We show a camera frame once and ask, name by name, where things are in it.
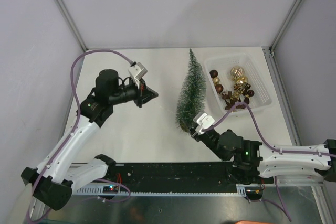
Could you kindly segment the small green bottlebrush christmas tree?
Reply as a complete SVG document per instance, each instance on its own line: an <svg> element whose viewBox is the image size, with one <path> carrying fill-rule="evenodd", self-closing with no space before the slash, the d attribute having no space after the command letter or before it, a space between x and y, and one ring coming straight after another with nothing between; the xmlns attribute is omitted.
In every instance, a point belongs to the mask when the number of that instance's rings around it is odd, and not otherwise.
<svg viewBox="0 0 336 224"><path fill-rule="evenodd" d="M193 50L189 49L188 71L182 83L176 108L176 124L188 132L193 126L193 118L205 109L206 78L201 64Z"/></svg>

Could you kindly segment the white perforated plastic basket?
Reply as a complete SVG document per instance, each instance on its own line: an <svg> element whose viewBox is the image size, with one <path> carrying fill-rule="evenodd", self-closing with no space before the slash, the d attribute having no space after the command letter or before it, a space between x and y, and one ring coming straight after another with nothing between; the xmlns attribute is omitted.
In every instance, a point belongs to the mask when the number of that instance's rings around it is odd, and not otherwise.
<svg viewBox="0 0 336 224"><path fill-rule="evenodd" d="M222 114L238 102L246 102L254 112L273 105L269 88L249 54L214 56L204 61L204 69Z"/></svg>

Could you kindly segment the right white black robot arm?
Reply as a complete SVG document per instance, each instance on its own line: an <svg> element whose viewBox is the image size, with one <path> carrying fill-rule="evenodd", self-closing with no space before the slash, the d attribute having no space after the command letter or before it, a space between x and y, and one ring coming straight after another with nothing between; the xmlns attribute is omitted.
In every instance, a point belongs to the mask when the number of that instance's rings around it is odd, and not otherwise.
<svg viewBox="0 0 336 224"><path fill-rule="evenodd" d="M321 177L335 181L335 140L311 146L272 146L260 141L246 140L232 130L219 134L215 130L189 134L202 142L221 161L231 163L227 175L238 183L251 184L259 178L277 176Z"/></svg>

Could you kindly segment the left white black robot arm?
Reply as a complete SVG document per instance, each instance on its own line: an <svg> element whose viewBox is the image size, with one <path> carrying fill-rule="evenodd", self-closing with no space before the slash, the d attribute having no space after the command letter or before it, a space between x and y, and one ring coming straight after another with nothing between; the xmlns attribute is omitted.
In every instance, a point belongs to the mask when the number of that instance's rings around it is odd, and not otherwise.
<svg viewBox="0 0 336 224"><path fill-rule="evenodd" d="M33 186L33 196L51 209L63 208L73 192L94 180L110 182L115 178L116 162L104 154L72 172L69 168L85 143L113 114L115 105L134 101L140 108L158 97L143 80L145 68L134 65L128 72L129 83L124 84L117 71L102 70L95 87L80 104L73 126L36 168L27 167L22 172L24 183Z"/></svg>

